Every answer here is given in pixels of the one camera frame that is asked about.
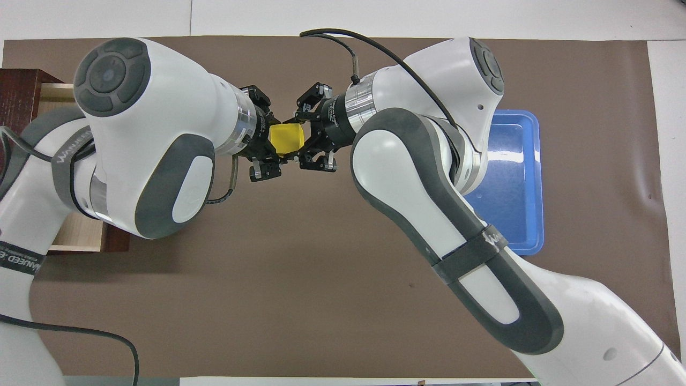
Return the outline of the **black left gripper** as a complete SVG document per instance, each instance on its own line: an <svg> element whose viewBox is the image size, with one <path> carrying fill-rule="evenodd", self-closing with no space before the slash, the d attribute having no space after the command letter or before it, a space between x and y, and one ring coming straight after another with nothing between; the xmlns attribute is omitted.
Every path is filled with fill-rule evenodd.
<svg viewBox="0 0 686 386"><path fill-rule="evenodd" d="M269 140L270 127L277 123L273 113L270 112L270 98L256 85L245 86L240 90L256 106L257 125L251 139L251 159L276 159L276 149ZM281 164L278 161L252 161L249 172L252 182L266 181L282 175Z"/></svg>

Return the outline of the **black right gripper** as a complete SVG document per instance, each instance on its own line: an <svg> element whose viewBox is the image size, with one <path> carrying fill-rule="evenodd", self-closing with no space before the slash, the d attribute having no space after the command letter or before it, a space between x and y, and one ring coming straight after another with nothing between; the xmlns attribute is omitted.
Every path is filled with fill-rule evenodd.
<svg viewBox="0 0 686 386"><path fill-rule="evenodd" d="M311 137L305 142L306 149L324 152L316 160L315 152L299 152L300 169L335 173L337 162L334 151L354 142L354 129L346 113L345 96L332 98L332 93L331 86L317 81L296 101L296 117L306 117L314 110L314 114L319 116L310 122Z"/></svg>

